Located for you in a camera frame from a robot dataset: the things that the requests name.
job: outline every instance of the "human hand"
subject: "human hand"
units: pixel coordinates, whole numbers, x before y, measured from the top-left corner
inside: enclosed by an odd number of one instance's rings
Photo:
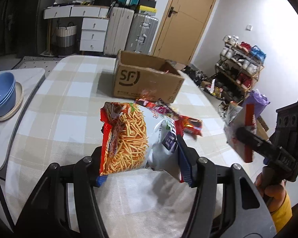
[[[270,213],[275,212],[277,209],[281,207],[283,204],[285,197],[286,197],[286,189],[285,189],[285,182],[282,181],[278,185],[271,185],[266,187],[264,190],[261,188],[261,183],[262,183],[262,173],[260,173],[255,181],[255,186],[257,187],[257,190],[263,197],[264,194],[266,194],[269,197],[273,197],[272,202],[268,206],[268,210]]]

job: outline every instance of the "plaid tablecloth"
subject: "plaid tablecloth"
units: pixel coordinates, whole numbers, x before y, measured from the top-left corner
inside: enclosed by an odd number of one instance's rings
[[[52,162],[73,164],[91,155],[102,143],[99,110],[112,97],[115,59],[70,56],[62,59],[34,96],[11,149],[6,200],[16,222],[32,189]],[[184,136],[189,147],[213,163],[241,164],[254,178],[261,158],[245,164],[226,143],[223,121],[188,76],[174,107],[183,115],[203,120],[203,137]],[[217,213],[221,208],[218,188]],[[165,172],[148,169],[110,175],[96,198],[110,237],[180,237],[196,190]],[[72,228],[78,230],[72,190],[69,195]]]

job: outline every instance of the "blue bowl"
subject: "blue bowl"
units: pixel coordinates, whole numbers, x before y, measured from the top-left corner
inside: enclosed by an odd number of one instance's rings
[[[13,84],[13,86],[12,86],[12,88],[11,88],[9,94],[8,94],[8,95],[5,97],[5,99],[3,99],[2,102],[0,103],[0,106],[1,106],[3,103],[5,103],[5,101],[11,96],[11,94],[12,94],[12,92],[13,92],[14,89],[15,89],[15,82],[14,82],[14,84]]]
[[[16,92],[15,86],[10,94],[10,96],[0,105],[0,116],[4,116],[11,111],[15,106]]]
[[[14,75],[10,72],[0,74],[0,103],[9,95],[15,85]]]

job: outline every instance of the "wooden door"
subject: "wooden door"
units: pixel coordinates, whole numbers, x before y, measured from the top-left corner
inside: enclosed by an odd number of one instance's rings
[[[153,55],[188,64],[213,3],[215,0],[172,0]]]

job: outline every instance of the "laundry basket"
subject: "laundry basket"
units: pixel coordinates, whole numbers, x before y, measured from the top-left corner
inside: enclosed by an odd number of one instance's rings
[[[58,55],[72,55],[76,47],[77,26],[56,28],[56,48]]]

